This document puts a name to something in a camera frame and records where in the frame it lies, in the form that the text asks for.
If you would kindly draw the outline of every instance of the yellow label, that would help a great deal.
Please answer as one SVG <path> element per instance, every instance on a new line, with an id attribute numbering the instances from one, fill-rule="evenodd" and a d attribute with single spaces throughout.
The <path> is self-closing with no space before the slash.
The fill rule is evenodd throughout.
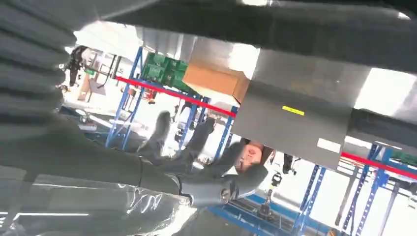
<path id="1" fill-rule="evenodd" d="M 297 109 L 294 109 L 294 108 L 291 108 L 291 107 L 282 106 L 282 109 L 287 111 L 287 112 L 292 112 L 292 113 L 295 113 L 295 114 L 300 115 L 300 116 L 304 115 L 303 111 L 300 111 L 300 110 L 297 110 Z"/>

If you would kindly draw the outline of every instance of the red safety barrier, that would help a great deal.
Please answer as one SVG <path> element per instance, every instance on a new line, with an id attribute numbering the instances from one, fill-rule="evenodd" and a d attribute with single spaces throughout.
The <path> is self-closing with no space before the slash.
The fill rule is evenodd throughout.
<path id="1" fill-rule="evenodd" d="M 172 97 L 178 97 L 180 99 L 184 99 L 185 101 L 191 102 L 193 104 L 197 104 L 197 106 L 205 107 L 205 108 L 208 108 L 210 110 L 220 112 L 220 113 L 223 113 L 223 114 L 231 116 L 231 117 L 236 117 L 236 114 L 231 112 L 231 111 L 227 111 L 227 110 L 212 106 L 210 104 L 199 101 L 197 99 L 188 97 L 186 95 L 178 94 L 176 92 L 172 92 L 172 91 L 169 91 L 169 90 L 164 89 L 164 88 L 159 88 L 159 87 L 156 87 L 156 86 L 153 86 L 153 85 L 149 85 L 149 84 L 146 84 L 146 83 L 143 83 L 143 82 L 140 82 L 140 81 L 136 81 L 136 80 L 126 79 L 126 78 L 123 78 L 123 77 L 120 77 L 120 76 L 116 76 L 116 79 L 119 80 L 119 81 L 128 83 L 128 84 L 131 84 L 131 85 L 141 86 L 141 87 L 144 87 L 144 88 L 147 88 L 147 89 L 155 90 L 157 92 L 166 93 L 168 95 L 171 95 Z"/>
<path id="2" fill-rule="evenodd" d="M 353 155 L 353 154 L 350 154 L 350 153 L 347 153 L 347 152 L 342 152 L 342 156 L 346 157 L 348 159 L 363 163 L 365 165 L 377 167 L 377 168 L 380 168 L 380 169 L 383 169 L 383 170 L 386 170 L 386 171 L 389 171 L 389 172 L 393 172 L 393 173 L 396 173 L 396 174 L 399 174 L 399 175 L 402 175 L 402 176 L 417 179 L 416 174 L 413 174 L 413 173 L 408 172 L 408 171 L 400 170 L 400 169 L 394 168 L 392 166 L 387 166 L 387 165 L 384 165 L 384 164 L 382 164 L 380 162 L 377 162 L 377 161 L 371 161 L 371 160 L 368 160 L 368 159 L 365 159 L 365 158 L 362 158 L 360 156 L 356 156 L 356 155 Z"/>
<path id="3" fill-rule="evenodd" d="M 171 95 L 173 97 L 178 97 L 180 99 L 184 99 L 185 101 L 191 102 L 193 104 L 197 104 L 198 106 L 206 107 L 208 109 L 223 113 L 223 114 L 231 116 L 231 117 L 236 117 L 236 114 L 231 112 L 231 111 L 226 111 L 224 109 L 212 106 L 210 104 L 201 102 L 197 99 L 190 98 L 190 97 L 187 97 L 187 96 L 182 95 L 182 94 L 178 94 L 178 93 L 166 90 L 164 88 L 159 88 L 159 87 L 152 86 L 152 85 L 140 82 L 140 81 L 130 80 L 130 79 L 126 79 L 126 78 L 123 78 L 123 77 L 120 77 L 120 76 L 116 76 L 116 79 L 119 80 L 119 81 L 128 83 L 128 84 L 131 84 L 131 85 L 141 86 L 141 87 L 144 87 L 144 88 L 153 89 L 157 92 L 166 93 L 166 94 Z M 348 159 L 351 159 L 351 160 L 354 160 L 356 162 L 363 163 L 365 165 L 377 167 L 377 168 L 380 168 L 380 169 L 383 169 L 383 170 L 386 170 L 386 171 L 389 171 L 389 172 L 393 172 L 393 173 L 396 173 L 396 174 L 399 174 L 399 175 L 402 175 L 402 176 L 417 179 L 416 174 L 413 174 L 411 172 L 407 172 L 407 171 L 404 171 L 404 170 L 400 170 L 400 169 L 397 169 L 397 168 L 394 168 L 394 167 L 391 167 L 391 166 L 387 166 L 387 165 L 384 165 L 380 162 L 371 161 L 371 160 L 365 159 L 365 158 L 357 156 L 357 155 L 353 155 L 353 154 L 350 154 L 350 153 L 347 153 L 347 152 L 342 152 L 341 156 L 343 156 L 345 158 L 348 158 Z"/>

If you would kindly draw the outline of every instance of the person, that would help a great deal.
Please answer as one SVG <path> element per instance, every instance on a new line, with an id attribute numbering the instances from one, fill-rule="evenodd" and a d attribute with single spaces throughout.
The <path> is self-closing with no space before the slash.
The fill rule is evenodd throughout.
<path id="1" fill-rule="evenodd" d="M 87 46 L 83 45 L 74 48 L 69 56 L 69 62 L 64 67 L 64 70 L 69 70 L 70 87 L 75 85 L 78 71 L 81 69 L 81 64 L 83 62 L 82 54 L 87 48 Z"/>

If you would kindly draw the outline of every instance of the cardboard box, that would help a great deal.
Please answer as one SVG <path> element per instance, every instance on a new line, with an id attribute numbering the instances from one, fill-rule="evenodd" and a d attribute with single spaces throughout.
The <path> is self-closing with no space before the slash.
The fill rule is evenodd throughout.
<path id="1" fill-rule="evenodd" d="M 240 106 L 249 86 L 241 71 L 214 69 L 190 63 L 182 80 L 197 93 L 233 106 Z"/>

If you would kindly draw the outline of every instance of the blue metal shelving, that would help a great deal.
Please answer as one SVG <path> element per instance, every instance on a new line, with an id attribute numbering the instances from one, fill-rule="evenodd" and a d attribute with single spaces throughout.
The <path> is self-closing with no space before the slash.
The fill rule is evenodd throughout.
<path id="1" fill-rule="evenodd" d="M 238 108 L 233 106 L 232 107 L 232 112 L 236 114 L 238 112 Z M 227 122 L 226 122 L 226 125 L 224 126 L 224 131 L 223 131 L 222 137 L 220 139 L 219 147 L 217 148 L 216 155 L 214 156 L 215 160 L 217 160 L 220 157 L 220 153 L 223 149 L 223 145 L 224 145 L 224 141 L 226 140 L 227 133 L 229 132 L 229 129 L 232 125 L 232 121 L 233 121 L 233 117 L 228 117 L 227 118 Z"/>

